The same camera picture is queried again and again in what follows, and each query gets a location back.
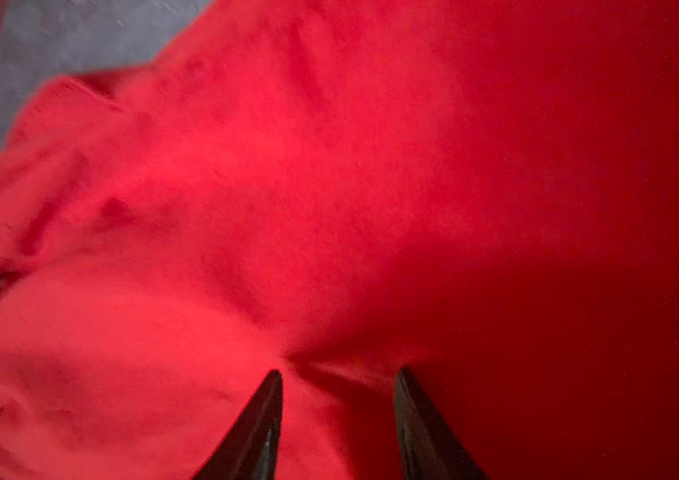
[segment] dark red shadowed fabric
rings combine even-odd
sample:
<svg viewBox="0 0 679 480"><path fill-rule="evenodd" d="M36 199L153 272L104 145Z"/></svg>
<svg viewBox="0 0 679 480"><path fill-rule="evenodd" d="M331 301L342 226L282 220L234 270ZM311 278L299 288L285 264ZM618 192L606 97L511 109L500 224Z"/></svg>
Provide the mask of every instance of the dark red shadowed fabric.
<svg viewBox="0 0 679 480"><path fill-rule="evenodd" d="M0 478L399 478L404 364L491 478L679 476L679 1L221 0L0 152Z"/></svg>

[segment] dark pointed object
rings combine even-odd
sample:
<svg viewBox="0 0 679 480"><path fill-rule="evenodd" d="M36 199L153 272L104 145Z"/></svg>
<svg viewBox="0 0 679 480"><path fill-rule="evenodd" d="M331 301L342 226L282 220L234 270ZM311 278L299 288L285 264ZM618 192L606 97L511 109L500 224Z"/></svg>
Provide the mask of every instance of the dark pointed object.
<svg viewBox="0 0 679 480"><path fill-rule="evenodd" d="M283 409L284 380L272 370L193 480L273 480Z"/></svg>
<svg viewBox="0 0 679 480"><path fill-rule="evenodd" d="M488 480L406 367L393 405L404 480Z"/></svg>

